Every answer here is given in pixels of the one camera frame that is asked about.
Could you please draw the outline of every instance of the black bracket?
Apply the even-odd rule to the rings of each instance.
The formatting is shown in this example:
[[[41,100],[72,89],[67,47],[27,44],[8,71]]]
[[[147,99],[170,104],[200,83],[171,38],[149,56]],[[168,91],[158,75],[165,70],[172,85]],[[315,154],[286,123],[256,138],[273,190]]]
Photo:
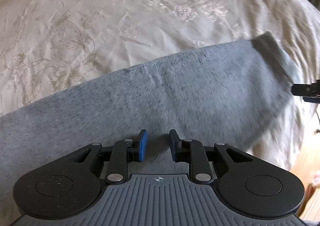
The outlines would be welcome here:
[[[291,93],[294,96],[301,96],[305,102],[320,103],[320,79],[316,83],[293,84]]]
[[[106,185],[128,179],[128,162],[144,159],[147,131],[137,139],[117,141],[113,147],[92,143],[23,175],[13,187],[20,211],[32,217],[58,219],[72,216],[93,204]],[[109,162],[105,179],[100,179]]]
[[[212,186],[231,209],[276,218],[300,207],[304,188],[290,172],[222,142],[204,147],[197,140],[181,140],[175,130],[170,130],[169,140],[172,159],[189,163],[190,180]],[[217,174],[215,180],[209,162]]]

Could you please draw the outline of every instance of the ribbed rubber surface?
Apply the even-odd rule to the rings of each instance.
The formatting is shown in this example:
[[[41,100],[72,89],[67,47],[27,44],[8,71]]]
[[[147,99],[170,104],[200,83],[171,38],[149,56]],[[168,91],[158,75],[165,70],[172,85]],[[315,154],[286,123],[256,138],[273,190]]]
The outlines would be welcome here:
[[[68,219],[48,221],[22,216],[14,226],[302,226],[294,215],[256,220],[226,207],[210,186],[182,175],[132,175],[109,186],[95,206]]]

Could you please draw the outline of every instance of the gray fabric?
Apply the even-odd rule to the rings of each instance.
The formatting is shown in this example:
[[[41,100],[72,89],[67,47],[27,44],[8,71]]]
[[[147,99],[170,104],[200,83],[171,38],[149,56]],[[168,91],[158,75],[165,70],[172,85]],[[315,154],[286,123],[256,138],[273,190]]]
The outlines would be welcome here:
[[[36,101],[0,119],[0,204],[13,205],[22,174],[91,142],[112,145],[147,129],[146,161],[129,172],[180,173],[166,134],[246,150],[291,99],[298,73],[267,33],[119,70]]]

